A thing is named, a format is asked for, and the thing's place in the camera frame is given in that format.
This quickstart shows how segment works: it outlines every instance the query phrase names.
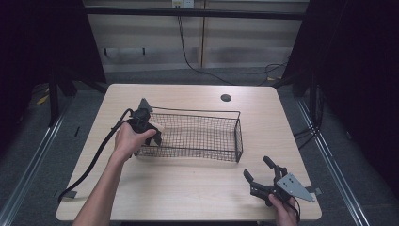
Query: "human hand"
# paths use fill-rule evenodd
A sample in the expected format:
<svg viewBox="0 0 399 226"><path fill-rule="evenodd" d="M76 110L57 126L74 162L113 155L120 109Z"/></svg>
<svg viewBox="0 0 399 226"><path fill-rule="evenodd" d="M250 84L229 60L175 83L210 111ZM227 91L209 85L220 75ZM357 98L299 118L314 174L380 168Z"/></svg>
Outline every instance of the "human hand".
<svg viewBox="0 0 399 226"><path fill-rule="evenodd" d="M277 226L296 226L296 214L295 211L288 205L283 204L276 196L269 194L269 200L276 208L276 223ZM295 207L294 198L290 198L288 201L293 207Z"/></svg>
<svg viewBox="0 0 399 226"><path fill-rule="evenodd" d="M147 138L156 134L153 129L147 130L142 134L133 131L129 123L123 123L115 136L115 149L111 157L125 162L132 154L136 153Z"/></svg>

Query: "forearm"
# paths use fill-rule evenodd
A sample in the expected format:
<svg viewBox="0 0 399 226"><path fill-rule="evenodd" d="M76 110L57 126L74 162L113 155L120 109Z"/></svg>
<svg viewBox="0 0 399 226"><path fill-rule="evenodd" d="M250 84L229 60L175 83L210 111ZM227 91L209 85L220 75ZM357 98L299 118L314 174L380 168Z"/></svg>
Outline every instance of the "forearm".
<svg viewBox="0 0 399 226"><path fill-rule="evenodd" d="M123 161L117 156L111 156L73 225L109 225L122 168Z"/></svg>

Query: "cable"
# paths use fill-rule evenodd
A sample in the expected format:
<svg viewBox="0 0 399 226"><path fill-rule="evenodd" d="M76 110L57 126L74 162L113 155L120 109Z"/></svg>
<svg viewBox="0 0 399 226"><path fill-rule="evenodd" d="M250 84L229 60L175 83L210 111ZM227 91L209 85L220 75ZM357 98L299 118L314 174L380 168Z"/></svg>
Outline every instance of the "cable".
<svg viewBox="0 0 399 226"><path fill-rule="evenodd" d="M73 185L69 186L67 189L65 189L59 196L58 196L58 203L61 203L62 198L64 197L65 194L67 194L68 192L72 191L74 188L76 188L77 186L79 186L80 183L82 183L86 177L88 177L88 174L91 172L91 170L94 168L94 165L97 163L98 158L100 157L101 152L103 151L106 143L108 143L109 139L115 134L115 132L117 132L118 128L120 128L120 126L124 123L124 117L126 116L126 114L130 112L131 116L133 115L133 110L132 109L127 109L122 116L120 117L120 119L118 120L118 122L115 124L115 126L113 128L111 128L111 131L109 132L109 134L106 136L106 138L104 139L103 143L100 145L99 149L97 150L97 153L94 155L93 160L91 160L90 165L88 166L88 169L86 169L86 171L83 173L83 175L75 182L73 183Z"/></svg>
<svg viewBox="0 0 399 226"><path fill-rule="evenodd" d="M318 97L319 110L317 111L316 122L315 122L314 126L312 126L310 128L307 128L307 129L295 134L295 137L296 137L296 136L299 136L299 135L304 134L304 133L312 133L311 137L309 139L307 139L303 144L301 144L298 147L298 150L300 150L303 147L305 147L305 145L307 145L314 137L316 137L320 133L320 129L321 129L322 122L323 122L323 115L324 115L325 97L324 97L322 91L320 90L320 88L319 87L317 87L317 88L318 88L317 89L317 97ZM302 137L297 137L296 140L301 139L301 138L306 137L306 136L307 135L302 136Z"/></svg>
<svg viewBox="0 0 399 226"><path fill-rule="evenodd" d="M191 70L193 70L194 72L196 72L196 73L208 74L208 75L211 75L212 77L214 77L214 78L216 78L216 79L218 79L218 80L220 80L220 81L222 81L222 82L224 82L224 83L227 83L227 84L232 85L232 86L238 86L238 85L236 85L236 84L233 84L232 82L229 82L229 81L227 81L227 80L225 80L225 79L223 79L223 78L217 76L216 73L203 72L203 71L194 69L194 68L190 65L190 63L189 63L188 60L187 60L186 53L185 53L182 17L178 16L177 18L178 18L178 22L179 22L179 32L180 32L180 39L181 39L181 42L182 42L182 49L183 49L184 60L185 60L185 63L187 64L187 66L188 66ZM261 74L261 73L266 73L266 78L264 79L264 81L263 81L262 83L260 83L260 84L257 85L257 86L261 86L261 85L263 85L263 84L267 81L268 73L273 72L274 70L278 69L278 68L281 67L281 66L286 66L287 63L288 63L288 62L281 63L281 64L276 64L276 63L274 63L274 64L268 64L268 65L265 67L264 72L258 72L258 73L237 73L237 74ZM270 66L278 66L278 67L276 67L276 68L271 69L270 71L268 71L267 68L270 67Z"/></svg>
<svg viewBox="0 0 399 226"><path fill-rule="evenodd" d="M296 209L294 206L292 206L290 203L288 203L288 202L285 202L287 205L288 205L288 207L290 207L291 209L293 209L294 211L295 211L295 214L296 214L296 223L299 223L299 221L300 221L300 205L299 205L299 202L298 202L298 200L295 198L295 197L293 197L294 198L294 200L295 200L295 202L296 202L296 204L297 204L297 206L298 206L298 209Z"/></svg>

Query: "wire basket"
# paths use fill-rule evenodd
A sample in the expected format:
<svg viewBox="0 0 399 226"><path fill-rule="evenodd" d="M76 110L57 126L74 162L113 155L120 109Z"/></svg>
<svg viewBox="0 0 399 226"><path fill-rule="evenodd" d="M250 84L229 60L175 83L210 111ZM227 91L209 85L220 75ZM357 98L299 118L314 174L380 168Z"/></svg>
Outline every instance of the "wire basket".
<svg viewBox="0 0 399 226"><path fill-rule="evenodd" d="M243 154L239 111L181 110L153 107L168 113L151 113L150 121L165 127L160 146L142 146L139 156L201 157L239 162ZM170 114L206 112L207 116ZM235 118L216 117L220 113L235 114Z"/></svg>

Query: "wooden table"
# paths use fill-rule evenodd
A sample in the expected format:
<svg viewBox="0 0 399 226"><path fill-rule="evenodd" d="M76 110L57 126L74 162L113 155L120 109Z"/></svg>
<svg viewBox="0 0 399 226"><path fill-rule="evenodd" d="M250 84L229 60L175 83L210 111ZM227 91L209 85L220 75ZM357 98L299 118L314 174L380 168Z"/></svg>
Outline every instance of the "wooden table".
<svg viewBox="0 0 399 226"><path fill-rule="evenodd" d="M223 94L229 94L231 101L222 101ZM159 107L241 111L244 153L239 163L192 157L133 157L123 168L111 219L274 219L274 209L249 194L249 184L243 176L244 169L248 169L255 181L271 185L274 172L263 162L265 155L288 168L303 186L311 186L275 89L120 84L109 87L69 185L86 170L124 110L137 109L141 98ZM58 219L76 217L102 174L113 146L111 139L91 174L75 189L75 199L61 202ZM321 217L318 201L298 201L303 220Z"/></svg>

